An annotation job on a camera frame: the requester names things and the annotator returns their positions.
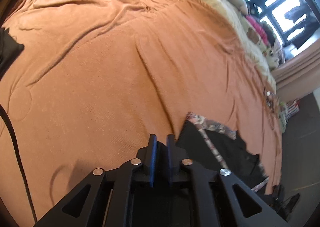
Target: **stuffed animal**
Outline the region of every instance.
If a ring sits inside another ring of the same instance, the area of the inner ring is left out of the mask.
[[[232,5],[234,5],[243,15],[248,15],[249,10],[245,0],[228,0]]]

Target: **curtain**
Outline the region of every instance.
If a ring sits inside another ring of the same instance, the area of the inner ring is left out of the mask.
[[[282,101],[302,98],[320,87],[320,39],[272,72]]]

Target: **bed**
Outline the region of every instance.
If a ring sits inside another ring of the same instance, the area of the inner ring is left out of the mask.
[[[150,133],[180,134],[188,112],[237,130],[269,176],[281,133],[261,50],[226,0],[19,0],[4,23],[25,50],[0,81],[37,218],[92,169],[134,158]],[[34,224],[0,122],[0,197]]]

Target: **metal screw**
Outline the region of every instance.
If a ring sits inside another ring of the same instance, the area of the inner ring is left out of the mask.
[[[138,158],[134,158],[131,160],[131,164],[133,165],[139,165],[141,163],[141,160]]]
[[[220,174],[227,176],[231,174],[231,171],[229,169],[223,168],[220,170]]]
[[[182,161],[182,164],[184,164],[185,166],[190,166],[192,165],[192,163],[193,163],[192,159],[184,159]]]
[[[94,171],[92,171],[94,175],[101,175],[103,173],[103,169],[96,168]]]

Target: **gray floor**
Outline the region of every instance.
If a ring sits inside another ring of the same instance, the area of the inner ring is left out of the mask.
[[[286,197],[301,194],[289,221],[292,227],[302,227],[320,201],[320,112],[314,95],[304,97],[300,108],[282,140],[281,182]]]

